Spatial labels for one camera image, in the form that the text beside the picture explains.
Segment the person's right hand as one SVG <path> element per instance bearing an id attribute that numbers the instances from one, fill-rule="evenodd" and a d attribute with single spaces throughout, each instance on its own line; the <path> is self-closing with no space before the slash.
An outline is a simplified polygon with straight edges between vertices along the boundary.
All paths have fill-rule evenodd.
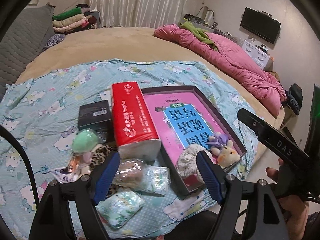
<path id="1" fill-rule="evenodd" d="M 309 202 L 296 195 L 278 199 L 286 211 L 285 222 L 290 239 L 319 239 L 319 212 L 309 214 Z"/>

